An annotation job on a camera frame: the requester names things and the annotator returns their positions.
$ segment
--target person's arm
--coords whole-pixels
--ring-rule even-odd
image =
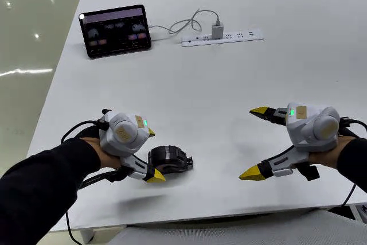
[[[0,244],[36,244],[77,198],[83,179],[120,161],[95,138],[72,138],[31,156],[0,179]]]
[[[350,136],[338,138],[338,146],[326,153],[311,153],[310,162],[337,169],[367,192],[367,140]]]

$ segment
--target black sleeve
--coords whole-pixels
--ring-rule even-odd
[[[0,244],[36,244],[100,165],[91,145],[72,138],[10,168],[0,179]]]
[[[340,153],[337,169],[353,183],[367,192],[367,140],[356,138]]]

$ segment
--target white table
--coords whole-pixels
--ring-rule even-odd
[[[150,24],[170,25],[199,7],[218,11],[225,31],[261,28],[265,41],[183,48],[180,36],[150,51],[89,60],[77,15],[142,3]],[[102,108],[144,114],[158,145],[177,145],[194,170],[164,184],[102,181],[79,192],[72,228],[198,219],[343,202],[352,183],[335,170],[240,181],[246,168],[290,145],[286,129],[248,113],[290,101],[330,104],[367,122],[365,0],[80,0],[29,154],[58,145]],[[215,18],[198,17],[204,33]],[[157,37],[161,30],[153,30]],[[367,201],[357,189],[349,203]],[[53,230],[66,229],[65,221]]]

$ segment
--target hand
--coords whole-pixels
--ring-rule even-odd
[[[101,160],[101,169],[102,168],[113,168],[119,169],[121,167],[120,158],[116,156],[112,156],[104,152],[99,145],[99,139],[97,138],[90,138],[90,137],[83,137],[80,138],[90,144],[94,150],[97,152],[99,159]]]
[[[311,152],[309,161],[312,164],[321,164],[336,169],[340,152],[355,137],[341,136],[338,138],[338,146],[327,152]]]

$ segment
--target table leg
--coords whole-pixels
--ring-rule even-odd
[[[83,243],[88,244],[94,238],[93,230],[80,230],[81,238],[83,238]]]

